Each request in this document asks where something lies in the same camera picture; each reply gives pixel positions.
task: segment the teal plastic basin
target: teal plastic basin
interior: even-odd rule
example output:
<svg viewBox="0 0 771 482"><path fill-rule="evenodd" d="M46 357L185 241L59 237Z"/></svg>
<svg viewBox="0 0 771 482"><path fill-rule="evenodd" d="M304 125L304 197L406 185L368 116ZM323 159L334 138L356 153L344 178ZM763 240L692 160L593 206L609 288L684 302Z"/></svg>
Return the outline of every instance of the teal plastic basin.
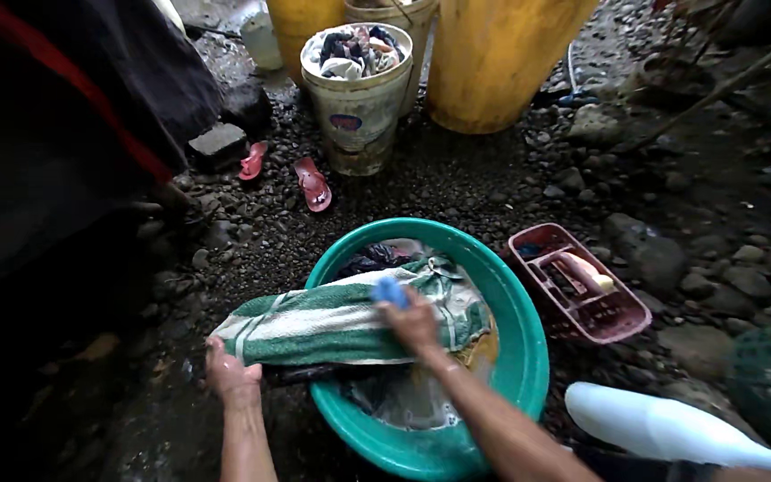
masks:
<svg viewBox="0 0 771 482"><path fill-rule="evenodd" d="M330 281L362 246L393 237L420 239L466 268L498 324L500 347L492 387L537 420L549 385L549 357L540 318L517 277L472 236L446 224L416 218L365 224L327 250L305 288ZM458 480L489 470L463 422L435 431L406 432L363 413L338 393L337 383L313 383L311 395L332 429L356 452L389 473L416 480Z"/></svg>

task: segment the wet ground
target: wet ground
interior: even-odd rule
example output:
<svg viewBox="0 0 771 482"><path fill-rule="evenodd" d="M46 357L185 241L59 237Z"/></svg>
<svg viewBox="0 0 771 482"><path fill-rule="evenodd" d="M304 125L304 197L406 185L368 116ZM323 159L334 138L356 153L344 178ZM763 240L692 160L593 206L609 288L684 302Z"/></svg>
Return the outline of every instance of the wet ground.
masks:
<svg viewBox="0 0 771 482"><path fill-rule="evenodd" d="M576 41L580 82L624 78L634 59L646 57L660 41L661 20L645 23L650 18L647 3L604 2ZM251 72L234 64L242 49L235 41L206 34L196 46L222 82L233 84ZM727 75L720 67L716 71ZM329 171L310 104L280 75L261 79L274 112L273 128L254 139L271 143L259 180L241 184L233 168L217 174L193 170L178 184L196 200L201 222L163 220L149 229L142 219L113 217L35 263L33 272L46 275L12 281L13 287L35 285L24 290L26 309L50 320L28 330L17 349L23 363L14 369L19 376L6 410L26 477L218 478L222 413L203 387L204 336L245 300L303 287L334 241L372 220L438 220L495 251L513 233L549 221L586 245L605 245L601 224L615 212L648 222L682 246L705 234L721 235L732 245L751 235L771 239L771 177L762 171L771 166L771 132L721 103L665 138L675 155L606 157L603 166L586 168L602 152L564 138L572 110L534 109L512 128L468 137L435 125L419 101L401 121L388 168L369 179L346 179ZM560 87L563 80L559 66L544 88ZM669 117L623 103L618 110L631 136ZM307 212L290 168L305 155L315 158L334 193L322 214ZM582 167L593 199L542 194L557 172L572 166ZM683 173L691 187L670 191L670 171ZM233 246L211 253L210 267L198 270L192 255L204 245L213 220L237 226L230 234ZM626 266L617 266L616 273L632 287L641 285ZM562 442L584 439L561 410L566 383L591 380L655 393L688 377L656 345L657 332L681 316L691 323L712 318L697 303L685 304L681 293L662 301L668 313L626 344L626 350L661 361L641 371L629 368L637 364L627 360L631 353L621 354L624 348L550 345L551 390L542 422ZM390 478L341 442L304 386L265 391L264 411L280 480Z"/></svg>

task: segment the hand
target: hand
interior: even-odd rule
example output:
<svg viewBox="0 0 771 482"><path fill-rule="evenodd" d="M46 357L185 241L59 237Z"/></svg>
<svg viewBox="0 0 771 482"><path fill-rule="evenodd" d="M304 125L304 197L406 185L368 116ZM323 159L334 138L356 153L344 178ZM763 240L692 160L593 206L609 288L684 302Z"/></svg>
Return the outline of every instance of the hand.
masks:
<svg viewBox="0 0 771 482"><path fill-rule="evenodd" d="M207 339L207 384L220 396L225 410L261 409L261 364L242 366L216 336Z"/></svg>
<svg viewBox="0 0 771 482"><path fill-rule="evenodd" d="M429 348L440 349L433 305L411 287L405 287L403 290L410 299L409 309L400 310L388 302L377 303L377 308L384 313L398 340L408 350L421 355Z"/></svg>

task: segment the red plastic tray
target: red plastic tray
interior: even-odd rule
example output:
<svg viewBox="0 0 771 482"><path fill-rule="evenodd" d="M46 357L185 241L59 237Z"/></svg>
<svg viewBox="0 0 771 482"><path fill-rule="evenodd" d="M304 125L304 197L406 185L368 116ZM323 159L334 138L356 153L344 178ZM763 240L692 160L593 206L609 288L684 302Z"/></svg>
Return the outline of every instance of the red plastic tray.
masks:
<svg viewBox="0 0 771 482"><path fill-rule="evenodd" d="M503 258L531 295L548 337L604 345L637 334L650 324L652 316L644 303L560 225L538 224L511 236L507 244ZM539 252L525 260L520 248L539 248ZM563 253L582 258L611 278L613 289L601 290ZM575 293L562 291L544 269L557 269L559 281L569 281Z"/></svg>

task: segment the green and white striped towel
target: green and white striped towel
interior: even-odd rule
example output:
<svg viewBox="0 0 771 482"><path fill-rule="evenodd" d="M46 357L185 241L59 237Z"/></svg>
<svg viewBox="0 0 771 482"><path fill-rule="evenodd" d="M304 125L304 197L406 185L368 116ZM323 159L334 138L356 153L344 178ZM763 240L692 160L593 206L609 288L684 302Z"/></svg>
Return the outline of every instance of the green and white striped towel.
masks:
<svg viewBox="0 0 771 482"><path fill-rule="evenodd" d="M459 351L489 331L491 313L480 293L461 267L438 256L252 299L231 312L212 335L222 338L225 350L246 365L411 362L370 300L371 287L383 276L412 285L434 304L439 341L448 351Z"/></svg>

